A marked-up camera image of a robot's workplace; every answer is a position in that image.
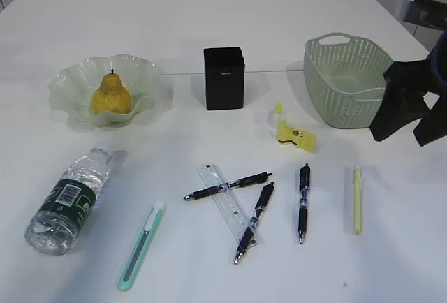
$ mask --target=water bottle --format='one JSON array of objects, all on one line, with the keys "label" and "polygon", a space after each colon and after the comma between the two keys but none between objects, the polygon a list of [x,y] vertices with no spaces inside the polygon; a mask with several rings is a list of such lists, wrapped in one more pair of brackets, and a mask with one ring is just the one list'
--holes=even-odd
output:
[{"label": "water bottle", "polygon": [[108,178],[112,153],[98,142],[62,174],[25,231],[30,246],[53,255],[73,246]]}]

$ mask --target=yellow pear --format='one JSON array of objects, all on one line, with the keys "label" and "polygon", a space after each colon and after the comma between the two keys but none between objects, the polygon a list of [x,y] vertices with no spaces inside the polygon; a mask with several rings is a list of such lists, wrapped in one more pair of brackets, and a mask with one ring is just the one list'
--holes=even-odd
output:
[{"label": "yellow pear", "polygon": [[90,106],[95,114],[102,111],[126,114],[131,111],[131,95],[113,69],[103,77],[101,85],[91,96]]}]

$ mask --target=green basket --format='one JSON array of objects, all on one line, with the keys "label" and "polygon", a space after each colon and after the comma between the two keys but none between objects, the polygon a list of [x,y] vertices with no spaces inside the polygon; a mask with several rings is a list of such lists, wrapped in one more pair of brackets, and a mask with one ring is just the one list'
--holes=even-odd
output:
[{"label": "green basket", "polygon": [[[345,43],[325,43],[342,37]],[[335,128],[366,128],[380,107],[393,60],[366,38],[331,33],[305,48],[305,82],[321,118]]]}]

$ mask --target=yellow pen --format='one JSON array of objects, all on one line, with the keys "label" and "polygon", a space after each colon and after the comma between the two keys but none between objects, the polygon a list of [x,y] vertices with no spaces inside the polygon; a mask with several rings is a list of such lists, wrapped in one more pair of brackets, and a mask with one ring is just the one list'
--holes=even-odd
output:
[{"label": "yellow pen", "polygon": [[359,235],[362,233],[362,168],[356,165],[354,169],[354,234]]}]

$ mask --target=bottle label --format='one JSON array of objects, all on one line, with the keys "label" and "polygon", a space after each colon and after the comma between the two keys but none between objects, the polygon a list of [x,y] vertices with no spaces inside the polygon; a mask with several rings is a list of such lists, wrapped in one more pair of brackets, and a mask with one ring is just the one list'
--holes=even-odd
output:
[{"label": "bottle label", "polygon": [[95,192],[88,186],[73,179],[61,179],[51,190],[39,211],[63,214],[81,229],[95,202]]}]

